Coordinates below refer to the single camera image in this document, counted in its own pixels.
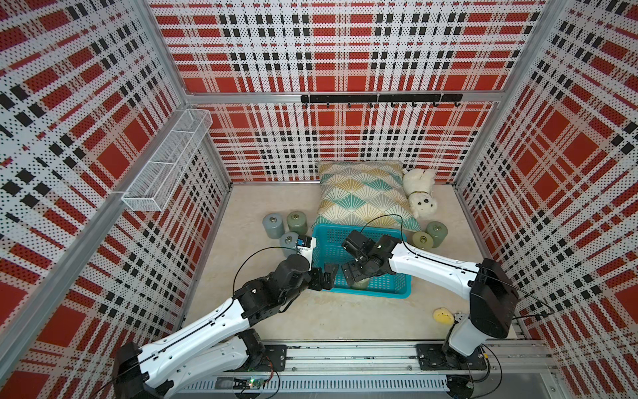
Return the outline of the blue grey tea canister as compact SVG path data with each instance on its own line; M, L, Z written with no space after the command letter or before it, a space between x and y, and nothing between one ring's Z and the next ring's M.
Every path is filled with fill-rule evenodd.
M262 223L267 237L270 239L280 239L285 234L283 218L278 213L267 214Z

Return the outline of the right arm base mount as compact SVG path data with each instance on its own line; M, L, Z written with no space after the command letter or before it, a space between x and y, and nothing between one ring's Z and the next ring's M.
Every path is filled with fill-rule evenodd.
M452 349L444 349L442 343L421 343L415 346L421 371L486 371L483 351L477 347L468 357Z

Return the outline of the light blue tea canister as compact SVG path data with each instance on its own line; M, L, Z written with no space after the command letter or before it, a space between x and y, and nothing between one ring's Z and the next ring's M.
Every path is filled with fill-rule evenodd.
M298 233L296 232L287 232L280 239L279 243L282 247L282 252L285 258L292 254L297 254L297 240Z

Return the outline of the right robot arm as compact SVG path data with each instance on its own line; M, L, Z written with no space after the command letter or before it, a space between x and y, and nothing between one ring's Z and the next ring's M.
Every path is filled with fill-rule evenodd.
M454 322L443 351L470 357L487 340L508 337L519 302L516 287L492 259L480 263L445 258L383 235L377 241L354 230L342 242L352 260L342 266L349 284L386 274L405 274L438 285L469 302Z

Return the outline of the light green tea canister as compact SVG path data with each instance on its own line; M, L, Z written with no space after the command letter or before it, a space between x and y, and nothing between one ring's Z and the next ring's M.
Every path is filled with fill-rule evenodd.
M419 231L412 234L410 242L413 246L423 251L430 251L435 246L433 237L424 231Z

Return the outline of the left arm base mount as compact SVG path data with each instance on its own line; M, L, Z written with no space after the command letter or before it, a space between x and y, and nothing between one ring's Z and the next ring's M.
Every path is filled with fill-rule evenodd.
M282 372L287 363L287 345L267 344L264 350L251 355L247 362L234 372Z

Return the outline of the dark green tea canister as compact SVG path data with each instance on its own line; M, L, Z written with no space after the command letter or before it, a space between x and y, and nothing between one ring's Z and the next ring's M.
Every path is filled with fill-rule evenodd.
M287 215L287 227L291 232L306 235L308 231L306 214L299 210L289 213Z

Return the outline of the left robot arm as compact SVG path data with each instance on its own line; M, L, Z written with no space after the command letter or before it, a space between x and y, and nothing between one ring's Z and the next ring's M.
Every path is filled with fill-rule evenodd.
M113 367L115 396L169 398L209 375L270 366L255 325L285 312L305 289L332 289L338 269L336 264L314 268L306 257L292 254L191 325L142 347L125 344Z

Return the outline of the teal plastic basket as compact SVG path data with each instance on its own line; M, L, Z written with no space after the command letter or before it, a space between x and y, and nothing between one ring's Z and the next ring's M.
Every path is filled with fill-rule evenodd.
M351 288L344 278L341 266L354 258L342 248L342 242L353 230L362 226L340 224L318 224L313 228L312 237L317 246L312 252L312 265L323 268L326 264L336 264L339 269L331 293L371 296L384 299L407 299L411 295L412 277L406 274L386 274L374 277L365 290Z

